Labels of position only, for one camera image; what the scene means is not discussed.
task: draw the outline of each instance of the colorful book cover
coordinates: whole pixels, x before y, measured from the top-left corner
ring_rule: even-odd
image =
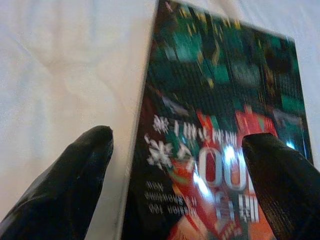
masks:
[[[160,1],[121,239],[275,240],[242,154],[255,133],[312,162],[293,40]]]

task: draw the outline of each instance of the gloved finger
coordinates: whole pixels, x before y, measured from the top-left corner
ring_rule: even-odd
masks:
[[[320,239],[320,173],[272,134],[243,138],[258,202],[278,240]]]
[[[113,152],[113,134],[96,126],[38,176],[0,223],[0,240],[82,240]]]

